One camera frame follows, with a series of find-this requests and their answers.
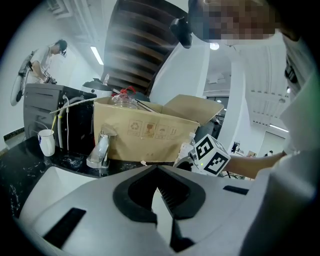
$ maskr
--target cardboard box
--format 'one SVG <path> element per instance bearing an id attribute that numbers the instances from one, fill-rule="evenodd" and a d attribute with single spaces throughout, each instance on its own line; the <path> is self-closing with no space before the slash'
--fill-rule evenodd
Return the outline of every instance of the cardboard box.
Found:
<path id="1" fill-rule="evenodd" d="M 111 140 L 108 158 L 134 162 L 174 162 L 181 144 L 189 141 L 189 133 L 195 133 L 224 107 L 213 100 L 181 94 L 164 106 L 143 101 L 158 113 L 110 103 L 110 97 L 94 102 L 95 143 L 102 124 L 107 123 L 118 134 Z"/>

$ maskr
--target white mug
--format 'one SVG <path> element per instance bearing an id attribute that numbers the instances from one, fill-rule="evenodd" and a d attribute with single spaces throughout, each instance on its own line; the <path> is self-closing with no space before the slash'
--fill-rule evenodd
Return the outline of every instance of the white mug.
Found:
<path id="1" fill-rule="evenodd" d="M 54 131 L 45 129 L 38 132 L 39 145 L 46 157 L 51 157 L 56 150 Z"/>

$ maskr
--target white pillar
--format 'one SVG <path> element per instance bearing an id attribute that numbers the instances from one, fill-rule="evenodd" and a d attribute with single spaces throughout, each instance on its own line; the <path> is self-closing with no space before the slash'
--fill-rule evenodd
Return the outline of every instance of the white pillar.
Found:
<path id="1" fill-rule="evenodd" d="M 227 152 L 230 152 L 240 124 L 242 106 L 246 95 L 246 76 L 240 60 L 231 63 L 231 85 L 227 111 L 218 136 Z"/>
<path id="2" fill-rule="evenodd" d="M 178 43 L 157 74 L 150 101 L 164 105 L 179 94 L 202 97 L 210 58 L 210 45 L 192 37 L 190 49 Z"/>

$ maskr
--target ceiling light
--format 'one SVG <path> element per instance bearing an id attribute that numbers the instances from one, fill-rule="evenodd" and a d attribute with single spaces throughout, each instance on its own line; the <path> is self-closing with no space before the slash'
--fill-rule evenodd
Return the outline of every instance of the ceiling light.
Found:
<path id="1" fill-rule="evenodd" d="M 278 126 L 275 126 L 275 125 L 273 125 L 273 124 L 269 124 L 269 126 L 270 126 L 270 127 L 273 127 L 273 128 L 276 128 L 276 129 L 279 129 L 279 130 L 281 130 L 281 131 L 284 131 L 284 132 L 286 132 L 286 133 L 289 132 L 288 130 L 282 129 L 282 128 L 280 128 L 280 127 L 278 127 Z"/>
<path id="2" fill-rule="evenodd" d="M 102 59 L 101 59 L 101 57 L 100 57 L 100 55 L 99 55 L 99 53 L 98 53 L 98 51 L 97 51 L 97 48 L 94 47 L 94 46 L 91 46 L 90 48 L 91 48 L 91 50 L 92 50 L 92 52 L 93 52 L 96 60 L 99 62 L 99 64 L 100 64 L 100 65 L 103 65 L 104 63 L 102 62 Z"/>
<path id="3" fill-rule="evenodd" d="M 210 48 L 212 50 L 218 50 L 219 49 L 219 44 L 217 42 L 212 42 L 212 43 L 210 43 Z"/>

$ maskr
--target sink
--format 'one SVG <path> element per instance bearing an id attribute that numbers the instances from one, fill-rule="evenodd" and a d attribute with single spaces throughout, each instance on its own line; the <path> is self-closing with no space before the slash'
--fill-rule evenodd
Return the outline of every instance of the sink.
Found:
<path id="1" fill-rule="evenodd" d="M 81 185 L 97 178 L 51 166 L 37 182 L 25 201 L 19 219 L 30 226 L 37 216 Z"/>

